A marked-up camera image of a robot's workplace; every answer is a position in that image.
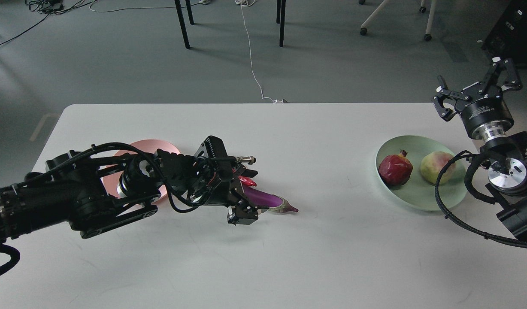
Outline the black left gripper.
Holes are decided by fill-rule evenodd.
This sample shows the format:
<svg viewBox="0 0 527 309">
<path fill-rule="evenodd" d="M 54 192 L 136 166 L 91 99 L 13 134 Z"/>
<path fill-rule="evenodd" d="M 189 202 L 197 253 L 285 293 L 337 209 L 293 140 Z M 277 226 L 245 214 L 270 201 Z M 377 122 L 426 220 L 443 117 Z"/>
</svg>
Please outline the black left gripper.
<svg viewBox="0 0 527 309">
<path fill-rule="evenodd" d="M 156 162 L 165 177 L 164 184 L 186 205 L 227 206 L 227 222 L 233 225 L 250 225 L 258 220 L 258 208 L 248 200 L 239 180 L 258 175 L 257 170 L 245 166 L 256 162 L 254 156 L 231 156 L 222 139 L 208 136 L 194 155 L 158 149 Z"/>
</svg>

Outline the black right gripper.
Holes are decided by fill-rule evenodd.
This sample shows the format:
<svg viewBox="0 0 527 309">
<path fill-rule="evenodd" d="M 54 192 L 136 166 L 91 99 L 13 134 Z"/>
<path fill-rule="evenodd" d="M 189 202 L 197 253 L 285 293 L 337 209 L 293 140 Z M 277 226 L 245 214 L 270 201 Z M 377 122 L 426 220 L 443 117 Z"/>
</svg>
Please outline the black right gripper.
<svg viewBox="0 0 527 309">
<path fill-rule="evenodd" d="M 508 131 L 514 125 L 512 114 L 504 102 L 503 94 L 523 87 L 513 59 L 492 58 L 492 64 L 481 82 L 478 82 L 479 100 L 462 92 L 448 89 L 442 76 L 437 76 L 438 88 L 433 105 L 444 121 L 460 114 L 466 133 L 471 139 L 481 139 L 486 126 L 501 127 Z"/>
</svg>

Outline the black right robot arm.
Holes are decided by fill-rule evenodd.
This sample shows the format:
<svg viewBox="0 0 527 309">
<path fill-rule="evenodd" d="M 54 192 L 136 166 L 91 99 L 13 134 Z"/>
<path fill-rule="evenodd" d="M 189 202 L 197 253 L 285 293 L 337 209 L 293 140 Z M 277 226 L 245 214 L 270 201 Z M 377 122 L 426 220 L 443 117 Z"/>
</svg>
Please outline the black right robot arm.
<svg viewBox="0 0 527 309">
<path fill-rule="evenodd" d="M 503 100 L 507 91 L 522 83 L 512 59 L 493 58 L 485 76 L 461 91 L 450 90 L 442 76 L 432 103 L 444 121 L 459 115 L 470 139 L 481 140 L 477 154 L 458 153 L 447 166 L 465 158 L 470 165 L 464 176 L 467 191 L 479 201 L 499 204 L 497 218 L 513 239 L 492 235 L 469 226 L 446 209 L 435 184 L 435 197 L 445 217 L 458 226 L 501 244 L 527 248 L 527 132 L 511 136 L 513 117 Z"/>
</svg>

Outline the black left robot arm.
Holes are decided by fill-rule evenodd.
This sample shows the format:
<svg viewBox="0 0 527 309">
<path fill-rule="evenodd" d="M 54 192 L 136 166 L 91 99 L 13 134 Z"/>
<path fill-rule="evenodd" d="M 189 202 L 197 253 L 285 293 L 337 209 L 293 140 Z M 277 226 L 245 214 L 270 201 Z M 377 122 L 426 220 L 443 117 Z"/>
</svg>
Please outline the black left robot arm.
<svg viewBox="0 0 527 309">
<path fill-rule="evenodd" d="M 23 182 L 0 188 L 0 253 L 10 258 L 0 266 L 0 276 L 20 260 L 8 239 L 62 222 L 83 239 L 100 235 L 155 214 L 161 187 L 176 212 L 224 206 L 228 223 L 250 225 L 269 209 L 242 187 L 240 177 L 256 176 L 245 167 L 254 163 L 252 156 L 228 155 L 215 136 L 207 137 L 193 156 L 110 142 L 48 160 L 46 172 L 29 173 Z"/>
</svg>

